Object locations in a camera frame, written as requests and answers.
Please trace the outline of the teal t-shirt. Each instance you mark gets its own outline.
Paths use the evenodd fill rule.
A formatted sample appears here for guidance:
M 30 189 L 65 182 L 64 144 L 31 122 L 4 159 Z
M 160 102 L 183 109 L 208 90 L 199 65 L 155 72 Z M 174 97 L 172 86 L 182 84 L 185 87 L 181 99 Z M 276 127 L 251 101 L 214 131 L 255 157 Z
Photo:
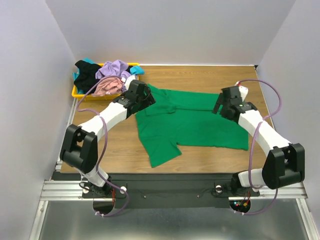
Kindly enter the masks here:
M 97 64 L 88 58 L 83 59 L 83 61 L 86 61 L 86 62 L 92 63 L 92 64 Z M 132 64 L 132 65 L 133 65 L 133 67 L 130 69 L 131 74 L 138 76 L 138 75 L 143 75 L 145 73 L 145 71 L 138 64 Z M 73 73 L 72 75 L 73 75 L 73 80 L 75 80 L 76 76 L 78 75 L 78 68 L 77 68 L 77 72 Z M 93 88 L 97 87 L 100 80 L 101 79 L 98 79 L 98 82 L 93 86 Z M 86 94 L 89 94 L 89 95 L 93 94 L 94 92 L 90 93 L 91 90 L 92 90 L 92 88 Z

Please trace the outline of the lavender t-shirt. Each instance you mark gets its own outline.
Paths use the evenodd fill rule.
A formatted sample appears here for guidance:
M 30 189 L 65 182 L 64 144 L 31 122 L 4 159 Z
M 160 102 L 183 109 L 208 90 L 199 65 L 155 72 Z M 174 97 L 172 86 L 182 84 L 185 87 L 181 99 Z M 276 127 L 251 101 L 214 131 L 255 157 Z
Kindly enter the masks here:
M 113 62 L 107 61 L 101 68 L 95 73 L 95 78 L 100 80 L 104 77 L 119 77 L 124 78 L 126 83 L 128 80 L 137 80 L 137 76 L 130 72 L 132 64 L 128 64 L 122 60 L 115 60 Z

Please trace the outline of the green t-shirt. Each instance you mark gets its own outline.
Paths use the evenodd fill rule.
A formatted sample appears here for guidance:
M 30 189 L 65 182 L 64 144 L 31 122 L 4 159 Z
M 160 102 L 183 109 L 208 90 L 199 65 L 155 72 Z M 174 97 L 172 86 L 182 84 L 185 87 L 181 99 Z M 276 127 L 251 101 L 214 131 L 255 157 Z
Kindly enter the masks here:
M 150 85 L 155 99 L 135 115 L 138 137 L 151 167 L 180 155 L 179 146 L 249 149 L 249 136 L 237 123 L 213 113 L 217 93 L 160 89 Z

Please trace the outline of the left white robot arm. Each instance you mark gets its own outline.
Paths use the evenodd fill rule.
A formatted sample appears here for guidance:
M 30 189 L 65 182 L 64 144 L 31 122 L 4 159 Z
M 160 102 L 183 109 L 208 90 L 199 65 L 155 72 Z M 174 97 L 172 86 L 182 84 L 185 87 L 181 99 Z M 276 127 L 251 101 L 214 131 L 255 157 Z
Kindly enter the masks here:
M 116 188 L 110 183 L 109 175 L 100 168 L 108 144 L 108 131 L 155 103 L 150 87 L 134 79 L 128 90 L 113 99 L 103 111 L 77 109 L 92 112 L 95 116 L 80 125 L 71 124 L 66 128 L 59 158 L 75 168 L 92 186 L 108 195 Z

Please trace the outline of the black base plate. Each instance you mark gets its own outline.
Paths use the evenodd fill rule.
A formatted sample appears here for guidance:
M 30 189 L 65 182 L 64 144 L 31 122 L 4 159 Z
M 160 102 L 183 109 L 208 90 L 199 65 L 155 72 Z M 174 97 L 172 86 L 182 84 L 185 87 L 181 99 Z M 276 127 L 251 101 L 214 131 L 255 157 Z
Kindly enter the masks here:
M 249 210 L 256 197 L 272 198 L 274 191 L 263 187 L 232 188 L 230 173 L 112 173 L 112 184 L 118 189 L 105 195 L 79 174 L 55 172 L 45 182 L 43 198 L 58 201 L 91 201 L 102 214 L 125 209 L 229 208 Z

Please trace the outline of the black t-shirt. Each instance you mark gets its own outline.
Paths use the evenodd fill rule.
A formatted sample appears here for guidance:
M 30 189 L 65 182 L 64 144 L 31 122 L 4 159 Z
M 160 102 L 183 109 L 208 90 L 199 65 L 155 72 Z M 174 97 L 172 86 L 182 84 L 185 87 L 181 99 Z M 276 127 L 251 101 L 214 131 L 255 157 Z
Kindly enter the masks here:
M 89 93 L 93 93 L 96 88 L 94 85 L 98 82 L 96 79 L 96 73 L 101 68 L 100 65 L 96 63 L 89 63 L 84 60 L 79 60 L 75 63 L 75 66 L 78 68 L 78 74 L 75 77 L 74 85 L 76 86 L 77 93 L 84 95 L 90 89 Z

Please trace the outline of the pink t-shirt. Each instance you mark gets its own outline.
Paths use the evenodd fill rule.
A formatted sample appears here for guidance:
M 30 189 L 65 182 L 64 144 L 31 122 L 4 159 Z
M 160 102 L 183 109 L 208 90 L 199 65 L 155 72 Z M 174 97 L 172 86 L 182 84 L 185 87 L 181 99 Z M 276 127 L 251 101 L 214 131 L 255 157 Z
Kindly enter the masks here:
M 106 76 L 99 81 L 94 93 L 91 95 L 94 97 L 111 96 L 121 94 L 126 90 L 125 83 L 120 77 Z

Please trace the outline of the yellow plastic bin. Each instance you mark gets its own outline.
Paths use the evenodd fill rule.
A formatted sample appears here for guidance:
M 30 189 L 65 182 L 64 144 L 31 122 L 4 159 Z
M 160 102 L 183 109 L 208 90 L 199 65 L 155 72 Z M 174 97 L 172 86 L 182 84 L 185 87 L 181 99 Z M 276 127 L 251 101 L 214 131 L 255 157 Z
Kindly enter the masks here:
M 80 94 L 78 92 L 77 87 L 74 85 L 71 91 L 71 96 L 78 101 L 80 101 L 85 94 Z M 91 94 L 87 95 L 83 101 L 103 101 L 103 100 L 113 100 L 114 98 L 120 96 L 120 94 L 113 94 L 113 95 L 104 95 L 104 96 L 92 96 Z

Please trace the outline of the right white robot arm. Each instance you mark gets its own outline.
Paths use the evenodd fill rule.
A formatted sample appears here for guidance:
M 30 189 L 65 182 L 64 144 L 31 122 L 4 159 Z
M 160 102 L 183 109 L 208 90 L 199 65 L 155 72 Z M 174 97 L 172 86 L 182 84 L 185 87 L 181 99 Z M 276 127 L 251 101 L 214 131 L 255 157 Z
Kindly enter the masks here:
M 265 121 L 257 107 L 246 102 L 248 88 L 235 85 L 221 90 L 213 108 L 214 114 L 233 121 L 252 136 L 266 155 L 262 168 L 233 174 L 231 186 L 239 188 L 268 187 L 271 190 L 297 184 L 305 179 L 305 149 L 291 143 Z

